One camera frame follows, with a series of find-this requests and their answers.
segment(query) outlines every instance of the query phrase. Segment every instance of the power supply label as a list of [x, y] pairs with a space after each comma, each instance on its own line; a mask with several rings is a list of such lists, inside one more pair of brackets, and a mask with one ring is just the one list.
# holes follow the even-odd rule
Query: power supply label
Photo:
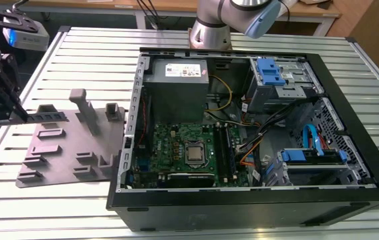
[[166, 65], [166, 77], [202, 77], [202, 65], [201, 64], [167, 64]]

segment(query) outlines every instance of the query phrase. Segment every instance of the blue led light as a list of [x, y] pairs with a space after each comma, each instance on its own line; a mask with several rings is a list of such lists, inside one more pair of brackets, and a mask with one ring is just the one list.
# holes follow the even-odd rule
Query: blue led light
[[10, 45], [14, 46], [15, 44], [15, 38], [16, 38], [16, 32], [14, 30], [10, 30]]

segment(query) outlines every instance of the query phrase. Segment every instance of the ram slot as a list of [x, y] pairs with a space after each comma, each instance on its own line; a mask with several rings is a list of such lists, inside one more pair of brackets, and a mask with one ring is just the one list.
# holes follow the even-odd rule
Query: ram slot
[[233, 173], [229, 163], [230, 151], [227, 149], [227, 134], [223, 126], [214, 127], [214, 144], [215, 144], [215, 153], [217, 153], [219, 181], [222, 183], [227, 183], [229, 179], [233, 178]]

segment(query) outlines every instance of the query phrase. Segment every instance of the slotted aluminum surface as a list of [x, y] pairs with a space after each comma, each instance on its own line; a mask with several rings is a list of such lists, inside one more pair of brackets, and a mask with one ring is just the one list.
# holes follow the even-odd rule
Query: slotted aluminum surface
[[[74, 27], [59, 33], [30, 81], [24, 108], [54, 104], [76, 109], [71, 88], [86, 88], [94, 107], [118, 102], [128, 107], [139, 47], [187, 48], [187, 32]], [[321, 54], [341, 89], [379, 147], [379, 72], [343, 38], [233, 34], [235, 50]], [[106, 210], [108, 182], [20, 189], [15, 186], [34, 125], [0, 134], [0, 239], [305, 239], [379, 238], [379, 210], [323, 227], [230, 229], [191, 232], [131, 232]]]

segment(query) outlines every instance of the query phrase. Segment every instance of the cpu socket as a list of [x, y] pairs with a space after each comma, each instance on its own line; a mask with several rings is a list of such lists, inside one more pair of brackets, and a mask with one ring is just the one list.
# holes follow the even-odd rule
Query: cpu socket
[[186, 143], [185, 163], [190, 166], [201, 166], [206, 163], [205, 143]]

